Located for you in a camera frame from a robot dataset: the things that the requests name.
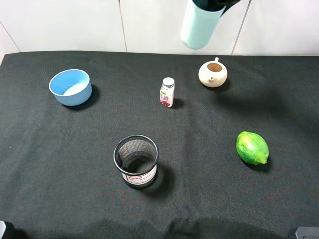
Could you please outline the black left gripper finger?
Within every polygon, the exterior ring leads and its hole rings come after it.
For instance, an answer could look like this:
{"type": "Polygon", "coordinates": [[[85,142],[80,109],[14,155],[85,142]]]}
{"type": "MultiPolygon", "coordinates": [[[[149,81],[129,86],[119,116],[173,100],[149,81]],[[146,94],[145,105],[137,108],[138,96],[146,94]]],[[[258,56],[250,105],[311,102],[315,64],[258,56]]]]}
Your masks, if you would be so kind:
{"type": "Polygon", "coordinates": [[[196,6],[194,14],[206,15],[211,12],[221,11],[221,15],[226,13],[232,6],[239,3],[240,0],[193,0],[196,6]]]}

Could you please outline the grey robot base corner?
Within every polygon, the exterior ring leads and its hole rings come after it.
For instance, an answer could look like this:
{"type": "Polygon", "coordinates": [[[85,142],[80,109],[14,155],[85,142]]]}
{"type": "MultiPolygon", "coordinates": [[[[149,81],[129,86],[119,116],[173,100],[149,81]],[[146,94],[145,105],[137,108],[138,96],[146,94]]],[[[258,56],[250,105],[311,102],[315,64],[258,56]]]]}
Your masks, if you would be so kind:
{"type": "Polygon", "coordinates": [[[298,227],[295,235],[297,239],[319,239],[319,227],[298,227]]]}

